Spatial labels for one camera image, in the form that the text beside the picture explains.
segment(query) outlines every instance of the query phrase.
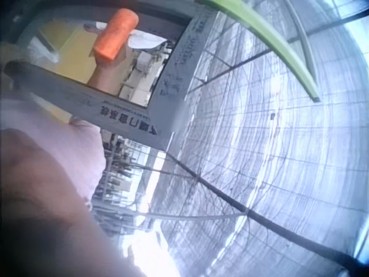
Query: orange object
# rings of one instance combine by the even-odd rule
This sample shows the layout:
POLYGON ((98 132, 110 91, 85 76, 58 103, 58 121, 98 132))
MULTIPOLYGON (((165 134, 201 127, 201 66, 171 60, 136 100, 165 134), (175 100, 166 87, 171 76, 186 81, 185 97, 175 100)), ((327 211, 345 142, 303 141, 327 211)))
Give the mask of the orange object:
POLYGON ((129 9, 119 9, 93 46, 96 58, 111 62, 138 24, 138 15, 129 9))

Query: metal frame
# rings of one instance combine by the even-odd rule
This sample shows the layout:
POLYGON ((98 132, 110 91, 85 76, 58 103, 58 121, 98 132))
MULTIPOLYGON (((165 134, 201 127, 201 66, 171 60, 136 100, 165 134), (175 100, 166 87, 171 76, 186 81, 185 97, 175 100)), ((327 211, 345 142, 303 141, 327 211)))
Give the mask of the metal frame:
MULTIPOLYGON (((53 3, 51 7, 39 8, 37 13, 35 11, 31 13, 33 17, 15 22, 17 28, 10 27, 13 33, 7 35, 8 41, 25 47, 35 35, 38 26, 52 18, 106 22, 116 10, 115 6, 57 6, 54 1, 50 2, 53 3)), ((96 1, 78 1, 81 2, 96 3, 96 1)), ((134 4, 141 16, 140 30, 171 39, 176 39, 182 34, 161 73, 148 108, 89 88, 28 63, 11 62, 5 72, 19 83, 20 88, 48 100, 73 115, 127 139, 165 151, 176 124, 176 115, 190 87, 217 11, 194 3, 189 5, 188 2, 181 7, 178 2, 165 0, 134 1, 134 4), (146 3, 146 14, 143 13, 145 12, 142 8, 143 3, 146 3), (153 16, 152 11, 155 10, 159 10, 159 16, 162 16, 165 13, 163 7, 176 14, 182 8, 182 17, 179 16, 180 20, 176 21, 175 15, 170 13, 166 13, 165 19, 153 16), (189 18, 187 27, 183 26, 186 23, 184 18, 189 18)), ((120 8, 124 7, 131 8, 131 5, 120 5, 120 8)))

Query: bright sky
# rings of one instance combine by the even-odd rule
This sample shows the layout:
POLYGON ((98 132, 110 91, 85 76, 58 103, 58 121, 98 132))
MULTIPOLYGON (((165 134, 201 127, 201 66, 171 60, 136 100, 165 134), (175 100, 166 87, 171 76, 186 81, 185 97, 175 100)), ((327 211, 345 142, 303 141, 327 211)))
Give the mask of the bright sky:
MULTIPOLYGON (((327 3, 332 5, 332 0, 326 0, 327 3)), ((342 5, 344 2, 347 2, 346 0, 335 0, 335 3, 337 6, 342 5)), ((339 8, 340 13, 345 14, 350 12, 349 8, 347 7, 347 10, 344 9, 344 6, 339 8)), ((354 21, 351 23, 345 24, 347 30, 352 34, 354 39, 356 40, 358 46, 360 47, 361 51, 364 54, 364 57, 369 64, 369 17, 366 17, 364 19, 354 21)), ((165 159, 165 153, 159 152, 158 156, 154 163, 154 169, 161 170, 164 164, 165 159)), ((142 201, 142 204, 139 207, 139 211, 141 212, 148 212, 149 211, 149 205, 148 203, 151 202, 151 199, 153 197, 154 191, 156 189, 157 182, 159 180, 160 173, 153 171, 151 173, 148 187, 146 189, 146 194, 144 197, 144 200, 142 201)), ((247 206, 250 206, 253 202, 252 199, 249 199, 250 203, 247 203, 247 206)), ((143 216, 140 216, 137 218, 136 226, 141 224, 144 220, 143 216)), ((207 274, 211 273, 211 267, 225 254, 225 250, 228 246, 230 246, 233 243, 233 240, 235 239, 237 233, 242 228, 242 226, 246 222, 246 217, 240 217, 237 221, 237 224, 235 226, 234 232, 228 237, 224 247, 222 250, 218 253, 217 257, 213 260, 212 265, 208 268, 207 274)), ((156 231, 152 231, 150 233, 145 233, 143 231, 137 230, 134 233, 133 238, 133 252, 135 256, 135 264, 141 268, 144 274, 146 274, 148 277, 179 277, 179 272, 176 268, 176 265, 173 261, 173 259, 170 257, 170 254, 167 251, 167 244, 164 242, 165 245, 160 246, 157 238, 156 238, 156 232, 160 233, 161 241, 165 240, 161 230, 160 226, 156 225, 155 228, 156 231)), ((363 226, 363 234, 366 233, 366 231, 369 229, 369 219, 367 223, 363 226)), ((358 246, 363 243, 364 236, 360 238, 358 242, 358 246)), ((368 248, 366 251, 363 251, 360 258, 362 261, 369 259, 369 253, 368 248)))

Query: pink clothing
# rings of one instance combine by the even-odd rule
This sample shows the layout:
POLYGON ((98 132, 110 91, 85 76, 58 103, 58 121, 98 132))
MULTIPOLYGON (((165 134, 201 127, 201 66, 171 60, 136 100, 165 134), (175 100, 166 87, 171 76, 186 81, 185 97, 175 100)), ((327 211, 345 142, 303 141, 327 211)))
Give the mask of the pink clothing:
POLYGON ((11 92, 11 97, 6 97, 4 94, 1 129, 18 129, 33 138, 65 169, 84 201, 90 202, 106 166, 100 128, 78 118, 63 124, 29 95, 11 92))

